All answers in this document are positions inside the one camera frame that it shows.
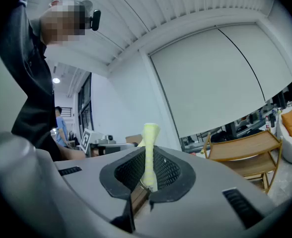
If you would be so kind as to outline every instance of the window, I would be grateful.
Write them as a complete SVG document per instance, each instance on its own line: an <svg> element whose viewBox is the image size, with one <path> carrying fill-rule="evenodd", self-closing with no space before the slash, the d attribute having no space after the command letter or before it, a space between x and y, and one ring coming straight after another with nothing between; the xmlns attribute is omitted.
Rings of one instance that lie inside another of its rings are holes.
<svg viewBox="0 0 292 238"><path fill-rule="evenodd" d="M61 117L71 117L72 116L72 108L63 108L61 107Z"/></svg>
<svg viewBox="0 0 292 238"><path fill-rule="evenodd" d="M87 77L85 83L78 93L77 108L78 108L78 124L80 134L84 129L93 130L92 108L91 108L91 75Z"/></svg>

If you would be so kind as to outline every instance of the vent slot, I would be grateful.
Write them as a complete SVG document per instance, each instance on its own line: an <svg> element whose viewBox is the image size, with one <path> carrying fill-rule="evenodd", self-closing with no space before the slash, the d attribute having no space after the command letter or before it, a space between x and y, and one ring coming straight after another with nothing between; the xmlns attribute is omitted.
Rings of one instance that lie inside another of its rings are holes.
<svg viewBox="0 0 292 238"><path fill-rule="evenodd" d="M59 171L61 176L65 176L65 175L70 175L70 174L79 172L81 170L82 170L82 168L80 168L80 167L72 167L72 168L67 168L67 169L61 169L58 171Z"/></svg>
<svg viewBox="0 0 292 238"><path fill-rule="evenodd" d="M250 228L263 219L262 215L236 188L222 193L246 228Z"/></svg>

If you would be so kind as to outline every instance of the black jacket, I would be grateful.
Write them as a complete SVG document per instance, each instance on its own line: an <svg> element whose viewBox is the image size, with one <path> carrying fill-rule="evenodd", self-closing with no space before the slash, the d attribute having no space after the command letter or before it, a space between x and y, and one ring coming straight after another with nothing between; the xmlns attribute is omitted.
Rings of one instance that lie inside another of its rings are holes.
<svg viewBox="0 0 292 238"><path fill-rule="evenodd" d="M29 21L25 7L26 1L20 0L0 34L0 57L28 96L11 132L59 161L60 151L50 134L57 124L51 73L44 60L46 46L40 41L39 19Z"/></svg>

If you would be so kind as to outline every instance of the window frame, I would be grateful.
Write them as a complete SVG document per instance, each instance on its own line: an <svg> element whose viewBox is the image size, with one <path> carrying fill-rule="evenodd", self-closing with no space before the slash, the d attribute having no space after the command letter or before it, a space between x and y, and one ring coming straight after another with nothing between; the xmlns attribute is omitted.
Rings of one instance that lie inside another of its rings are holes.
<svg viewBox="0 0 292 238"><path fill-rule="evenodd" d="M78 119L79 119L78 121L79 121L81 138L85 129L84 123L83 123L83 112L87 108L88 105L90 107L91 126L92 126L92 130L94 130L93 118L92 118L92 105L91 105L91 78L92 78L92 73L90 73L90 75L87 77L80 91L78 92L77 109L78 109ZM89 100L84 103L84 88L87 83L89 84Z"/></svg>

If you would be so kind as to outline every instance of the person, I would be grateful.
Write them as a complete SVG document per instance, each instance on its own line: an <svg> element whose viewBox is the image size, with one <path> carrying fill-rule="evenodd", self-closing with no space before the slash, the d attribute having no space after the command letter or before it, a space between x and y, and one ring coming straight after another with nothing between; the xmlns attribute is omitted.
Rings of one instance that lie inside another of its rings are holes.
<svg viewBox="0 0 292 238"><path fill-rule="evenodd" d="M61 146L71 148L68 142L68 131L67 131L66 122L61 117L61 112L62 112L62 108L59 106L56 107L56 120L57 120L57 128L58 128L56 141Z"/></svg>
<svg viewBox="0 0 292 238"><path fill-rule="evenodd" d="M36 148L50 153L53 161L82 159L82 151L57 144L50 130L56 128L54 91L50 69L45 61L47 45L60 44L90 28L90 1L50 3L40 18L29 20L27 0L19 0L0 34L0 57L26 93L11 132L28 139Z"/></svg>

